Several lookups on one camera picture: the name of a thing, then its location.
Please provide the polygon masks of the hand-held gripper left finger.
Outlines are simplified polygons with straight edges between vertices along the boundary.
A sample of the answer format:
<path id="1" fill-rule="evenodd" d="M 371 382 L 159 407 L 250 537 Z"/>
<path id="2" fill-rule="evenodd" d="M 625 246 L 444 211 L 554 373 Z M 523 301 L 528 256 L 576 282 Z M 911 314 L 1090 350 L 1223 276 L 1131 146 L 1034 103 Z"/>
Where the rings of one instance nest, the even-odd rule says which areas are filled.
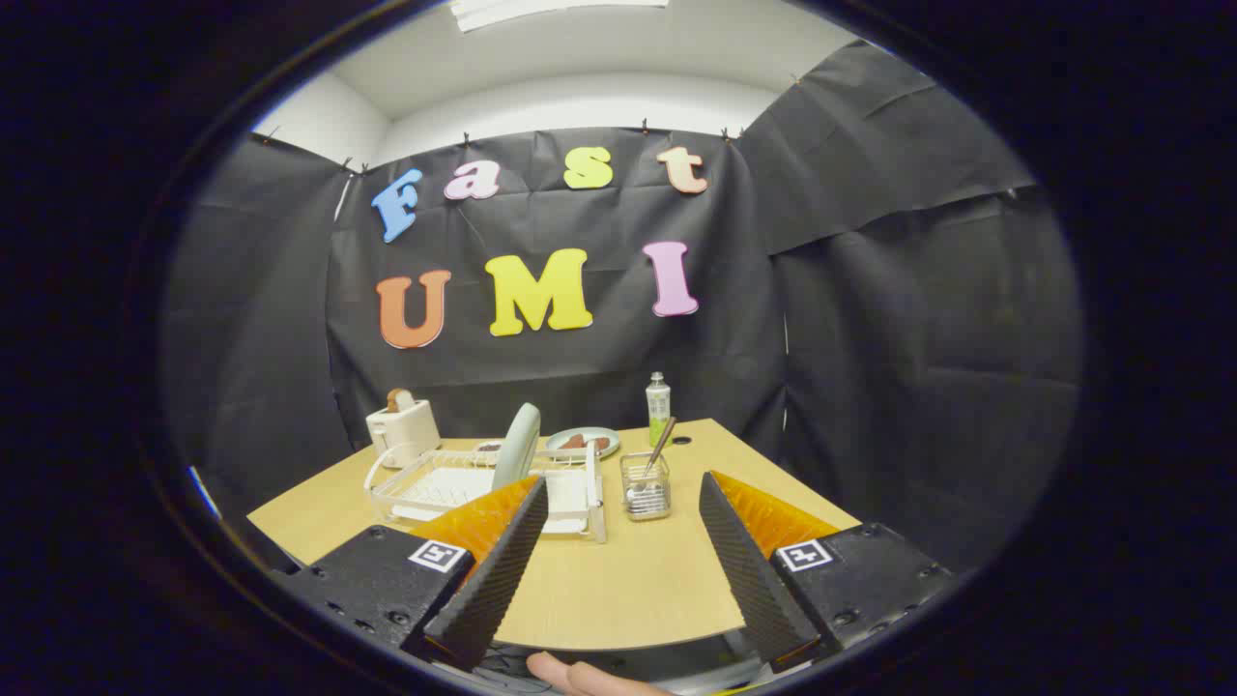
<path id="1" fill-rule="evenodd" d="M 503 621 L 548 518 L 529 476 L 414 532 L 367 525 L 281 587 L 359 638 L 470 671 Z"/>

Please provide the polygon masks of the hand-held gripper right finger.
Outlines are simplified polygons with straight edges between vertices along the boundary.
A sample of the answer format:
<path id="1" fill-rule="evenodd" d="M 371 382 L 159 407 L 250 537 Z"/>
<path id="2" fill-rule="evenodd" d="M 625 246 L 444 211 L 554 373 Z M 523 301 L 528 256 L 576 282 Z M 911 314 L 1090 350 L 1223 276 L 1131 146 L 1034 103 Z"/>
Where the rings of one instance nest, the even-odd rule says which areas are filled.
<path id="1" fill-rule="evenodd" d="M 699 512 L 748 639 L 774 673 L 846 651 L 956 582 L 888 525 L 840 529 L 716 471 L 703 473 Z"/>

